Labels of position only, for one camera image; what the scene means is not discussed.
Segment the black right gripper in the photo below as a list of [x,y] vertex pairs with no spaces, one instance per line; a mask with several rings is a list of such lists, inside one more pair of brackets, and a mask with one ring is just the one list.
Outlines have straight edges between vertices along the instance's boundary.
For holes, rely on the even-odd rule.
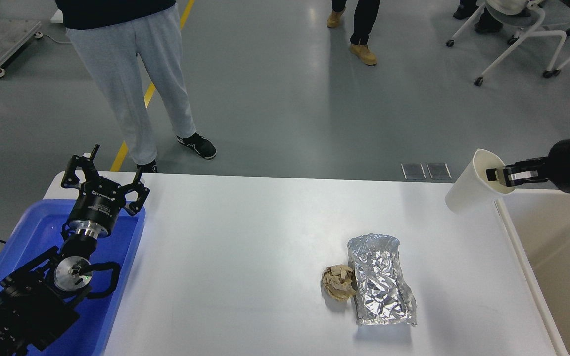
[[570,139],[557,142],[547,157],[488,168],[486,177],[506,187],[550,181],[562,192],[570,193]]

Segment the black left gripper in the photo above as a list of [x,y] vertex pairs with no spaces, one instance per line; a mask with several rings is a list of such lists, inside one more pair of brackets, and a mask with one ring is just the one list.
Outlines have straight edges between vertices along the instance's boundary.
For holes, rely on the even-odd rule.
[[[84,226],[96,226],[99,230],[98,237],[108,237],[113,232],[120,210],[124,207],[130,216],[138,214],[144,207],[150,189],[141,182],[143,166],[137,169],[133,181],[127,185],[100,179],[94,165],[94,158],[100,147],[96,144],[89,156],[73,155],[70,158],[61,187],[79,190],[79,196],[66,221],[68,227],[77,230]],[[83,183],[76,171],[82,171],[85,178]],[[136,192],[137,198],[127,202],[126,196],[131,192]]]

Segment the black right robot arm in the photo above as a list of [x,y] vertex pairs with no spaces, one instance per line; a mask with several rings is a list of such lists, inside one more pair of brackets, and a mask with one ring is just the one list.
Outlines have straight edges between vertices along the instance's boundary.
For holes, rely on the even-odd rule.
[[570,194],[570,139],[557,142],[547,156],[484,169],[489,182],[506,187],[551,182]]

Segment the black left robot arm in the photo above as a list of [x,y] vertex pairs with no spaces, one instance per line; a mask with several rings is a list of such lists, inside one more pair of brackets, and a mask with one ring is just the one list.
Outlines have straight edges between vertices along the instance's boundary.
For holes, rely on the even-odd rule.
[[135,216],[143,209],[150,191],[141,176],[157,167],[156,161],[138,165],[133,181],[122,185],[95,168],[99,148],[73,155],[64,171],[61,187],[76,189],[78,197],[62,226],[61,247],[45,250],[0,282],[0,356],[25,356],[29,346],[47,349],[79,320],[80,302],[109,297],[118,288],[121,264],[91,257],[122,210]]

